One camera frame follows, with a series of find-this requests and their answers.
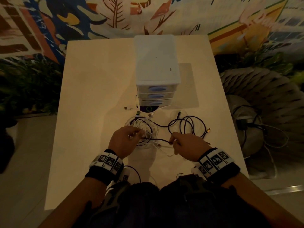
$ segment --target drawer handle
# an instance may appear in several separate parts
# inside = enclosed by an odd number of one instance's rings
[[[151,94],[148,97],[149,98],[163,98],[165,95],[164,94]]]
[[[151,102],[150,105],[161,105],[163,102],[162,101],[154,101]]]
[[[164,91],[167,90],[168,87],[167,86],[151,86],[149,88],[150,91]]]

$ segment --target tile floor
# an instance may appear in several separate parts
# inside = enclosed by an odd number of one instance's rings
[[[20,119],[10,130],[16,152],[0,175],[0,227],[35,228],[50,211],[44,211],[56,116]],[[255,180],[262,190],[304,184],[304,168],[277,179]],[[304,222],[304,192],[272,196]]]

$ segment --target finger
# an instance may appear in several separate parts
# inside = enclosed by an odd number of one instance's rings
[[[144,130],[140,130],[133,138],[132,142],[134,142],[136,145],[138,144],[139,140],[143,138],[145,134]]]
[[[178,143],[178,141],[173,142],[173,148],[174,148],[174,154],[179,154],[182,151],[181,145]]]
[[[169,142],[170,142],[170,143],[173,143],[173,141],[174,141],[175,139],[179,140],[179,139],[181,138],[181,136],[182,136],[181,133],[173,132],[173,134],[172,134],[171,137],[170,137]]]
[[[125,127],[123,127],[123,129],[128,135],[137,133],[141,130],[141,128],[134,127],[134,126],[125,126]]]

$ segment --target painted wall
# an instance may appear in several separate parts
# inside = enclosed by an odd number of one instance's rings
[[[208,34],[214,54],[245,47],[304,58],[304,0],[0,0],[0,59],[43,54],[64,65],[68,40]]]

